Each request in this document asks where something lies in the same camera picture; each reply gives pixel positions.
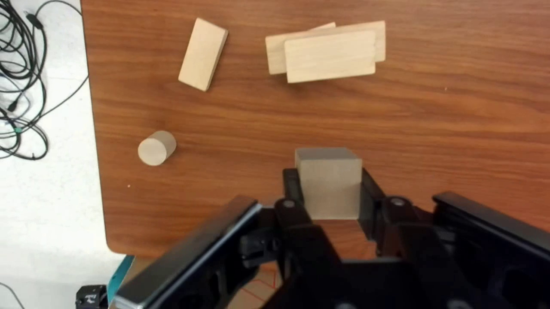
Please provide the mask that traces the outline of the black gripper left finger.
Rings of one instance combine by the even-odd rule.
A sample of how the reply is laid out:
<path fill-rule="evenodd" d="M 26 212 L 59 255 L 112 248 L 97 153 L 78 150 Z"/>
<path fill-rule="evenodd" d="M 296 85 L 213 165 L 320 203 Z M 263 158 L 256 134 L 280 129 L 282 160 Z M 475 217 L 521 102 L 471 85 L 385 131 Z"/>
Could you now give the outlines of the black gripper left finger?
<path fill-rule="evenodd" d="M 286 169 L 282 172 L 284 179 L 284 206 L 296 208 L 305 205 L 303 188 L 299 172 L 296 169 Z"/>

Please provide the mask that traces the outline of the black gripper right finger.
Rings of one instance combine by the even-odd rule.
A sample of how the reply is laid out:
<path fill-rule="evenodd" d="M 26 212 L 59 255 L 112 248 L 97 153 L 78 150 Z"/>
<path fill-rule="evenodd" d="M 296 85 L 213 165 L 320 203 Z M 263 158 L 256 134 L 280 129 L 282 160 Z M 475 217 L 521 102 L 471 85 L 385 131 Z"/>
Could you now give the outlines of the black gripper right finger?
<path fill-rule="evenodd" d="M 361 194 L 360 194 L 360 225 L 370 241 L 380 237 L 380 215 L 385 193 L 375 182 L 368 170 L 361 174 Z"/>

